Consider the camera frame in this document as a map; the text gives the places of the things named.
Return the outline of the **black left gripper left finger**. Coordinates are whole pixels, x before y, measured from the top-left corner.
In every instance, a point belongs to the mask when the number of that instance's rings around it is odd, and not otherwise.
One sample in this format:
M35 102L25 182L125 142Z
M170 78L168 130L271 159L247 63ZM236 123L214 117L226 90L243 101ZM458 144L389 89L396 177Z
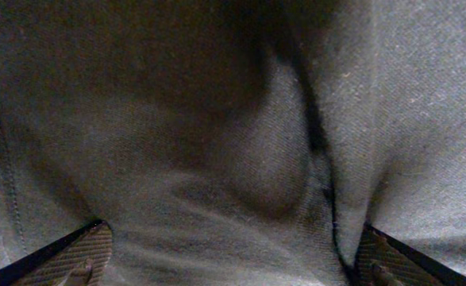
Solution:
M0 269L0 286L96 286L112 252L112 230L96 220Z

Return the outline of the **black t-shirt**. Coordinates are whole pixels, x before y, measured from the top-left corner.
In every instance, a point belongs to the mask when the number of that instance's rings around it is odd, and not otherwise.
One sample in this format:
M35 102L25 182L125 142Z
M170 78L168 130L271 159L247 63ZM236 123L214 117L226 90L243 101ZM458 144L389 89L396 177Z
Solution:
M0 269L97 218L105 285L466 276L466 1L0 1Z

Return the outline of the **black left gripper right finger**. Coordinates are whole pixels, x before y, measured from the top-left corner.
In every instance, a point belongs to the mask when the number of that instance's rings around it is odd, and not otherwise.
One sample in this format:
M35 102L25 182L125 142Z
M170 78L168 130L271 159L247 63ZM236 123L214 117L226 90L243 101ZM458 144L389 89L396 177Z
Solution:
M360 285L466 286L466 276L366 225L356 251Z

